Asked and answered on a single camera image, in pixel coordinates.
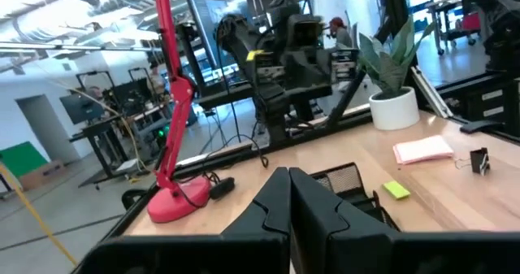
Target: pink notepad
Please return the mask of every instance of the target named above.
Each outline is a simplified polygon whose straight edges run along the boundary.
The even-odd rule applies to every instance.
[[[399,164],[453,157],[453,150],[441,136],[399,143],[394,145],[393,151]]]

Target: yellow cable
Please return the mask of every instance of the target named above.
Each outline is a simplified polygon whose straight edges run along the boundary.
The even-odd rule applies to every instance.
[[[133,132],[132,132],[132,129],[130,128],[130,126],[128,125],[127,121],[125,120],[125,118],[120,114],[118,113],[117,111],[113,110],[112,108],[110,108],[109,106],[107,106],[104,102],[101,102],[99,100],[97,100],[96,98],[93,98],[92,96],[86,94],[85,92],[82,92],[82,91],[79,91],[79,90],[76,90],[74,88],[72,88],[71,86],[68,86],[68,85],[65,85],[63,82],[60,82],[60,81],[57,81],[57,80],[50,80],[54,85],[58,86],[58,87],[61,87],[61,88],[64,88],[64,89],[67,89],[67,90],[71,90],[72,92],[76,92],[78,94],[81,94],[87,98],[89,98],[90,100],[93,100],[95,101],[96,103],[99,103],[103,108],[105,108],[106,110],[108,110],[109,112],[113,113],[114,115],[117,115],[117,116],[120,116],[121,117],[121,121],[123,122],[123,125],[124,127],[126,128],[127,132],[128,132],[128,135],[130,135],[130,139],[132,140],[132,144],[133,144],[133,149],[136,153],[136,159],[137,161],[139,161],[139,163],[141,164],[141,166],[147,171],[147,172],[151,172],[145,165],[145,163],[141,160],[141,157],[139,156],[139,151],[137,150],[137,142],[136,142],[136,139],[135,137],[133,136]]]
[[[50,73],[48,73],[43,67],[41,67],[38,63],[35,62],[35,64],[41,69],[43,70],[44,72],[46,72],[48,75],[50,75]],[[120,114],[118,113],[117,111],[113,110],[112,108],[110,108],[109,106],[107,106],[105,103],[97,100],[96,98],[93,98],[91,96],[89,96],[88,94],[82,92],[82,91],[79,91],[79,90],[76,90],[74,88],[72,88],[71,86],[69,85],[66,85],[64,84],[63,82],[61,81],[58,81],[58,80],[50,80],[51,82],[53,82],[55,85],[57,85],[58,87],[61,87],[61,88],[64,88],[64,89],[67,89],[67,90],[71,90],[73,92],[77,92],[79,94],[82,94],[84,95],[85,97],[99,103],[102,107],[104,107],[105,109],[107,109],[108,111],[112,112],[114,115],[117,115],[117,116],[120,116],[121,117],[121,121],[123,122],[123,125],[124,127],[127,129],[128,131],[128,135],[130,135],[130,138],[132,139],[132,144],[133,144],[133,148],[134,148],[134,151],[136,152],[136,159],[137,161],[139,161],[139,163],[142,165],[142,167],[147,171],[147,172],[151,172],[145,165],[145,163],[141,160],[141,157],[139,157],[139,152],[137,151],[137,143],[136,143],[136,139],[135,137],[133,136],[133,132],[132,132],[132,129],[130,128],[130,126],[128,125],[127,121],[125,120],[125,118]],[[71,263],[76,266],[77,265],[77,262],[76,260],[74,259],[74,257],[72,257],[71,253],[68,252],[68,250],[62,245],[61,242],[58,241],[58,239],[53,235],[53,233],[50,231],[49,227],[45,224],[45,222],[43,222],[43,220],[41,219],[40,215],[38,214],[38,212],[36,211],[36,209],[34,209],[33,205],[31,205],[31,202],[25,197],[24,193],[20,190],[20,188],[18,187],[17,183],[15,180],[13,180],[11,174],[7,171],[7,169],[3,166],[3,165],[0,165],[0,174],[4,175],[6,177],[6,180],[7,182],[9,183],[9,185],[15,189],[15,192],[16,194],[18,195],[18,197],[20,198],[20,200],[22,201],[22,203],[27,207],[27,209],[29,210],[29,212],[32,214],[32,216],[34,216],[34,218],[38,221],[40,227],[41,227],[41,230],[43,230],[43,232],[47,235],[47,237],[49,237],[49,239],[54,243],[54,245],[63,253],[65,254],[65,256],[67,256],[67,258],[71,261]]]
[[[49,239],[54,243],[54,245],[63,254],[65,254],[67,256],[69,261],[71,261],[71,263],[74,266],[76,266],[78,263],[76,262],[74,257],[72,257],[71,253],[69,253],[68,250],[65,249],[65,247],[62,245],[62,243],[59,242],[59,240],[54,236],[54,234],[52,234],[50,229],[47,227],[47,225],[41,219],[41,217],[38,214],[38,212],[36,212],[36,210],[34,209],[33,205],[31,205],[31,202],[25,197],[24,193],[20,190],[20,188],[18,187],[18,184],[16,183],[16,181],[13,180],[11,174],[7,171],[7,169],[4,167],[4,165],[1,165],[1,164],[0,164],[0,173],[2,173],[2,175],[6,177],[7,182],[9,183],[9,186],[11,188],[15,189],[15,192],[18,195],[18,197],[20,198],[20,200],[22,200],[22,203],[27,207],[29,212],[31,212],[32,216],[34,216],[34,219],[36,219],[38,221],[38,223],[39,223],[39,225],[41,227],[41,230],[43,230],[43,232],[47,235],[47,237],[49,237]]]

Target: snake plant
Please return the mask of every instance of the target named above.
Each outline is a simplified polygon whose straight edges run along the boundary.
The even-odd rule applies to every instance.
[[[422,33],[421,39],[415,43],[414,22],[408,18],[399,33],[394,37],[391,51],[386,51],[381,42],[375,38],[359,34],[360,64],[366,68],[366,73],[372,82],[381,88],[382,93],[377,99],[390,99],[401,96],[401,88],[405,82],[408,67],[414,60],[421,40],[430,35],[434,24],[429,24]]]

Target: doorway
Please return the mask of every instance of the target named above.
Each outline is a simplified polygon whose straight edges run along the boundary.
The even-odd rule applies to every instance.
[[[67,133],[45,95],[22,98],[16,102],[51,161],[70,163],[80,157],[68,141]]]

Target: white pot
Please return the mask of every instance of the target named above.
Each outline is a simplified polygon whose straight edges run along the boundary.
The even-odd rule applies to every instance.
[[[419,109],[415,90],[411,87],[403,87],[407,92],[399,97],[391,99],[375,99],[380,95],[370,96],[370,111],[374,126],[377,129],[392,131],[400,128],[408,128],[419,122]]]

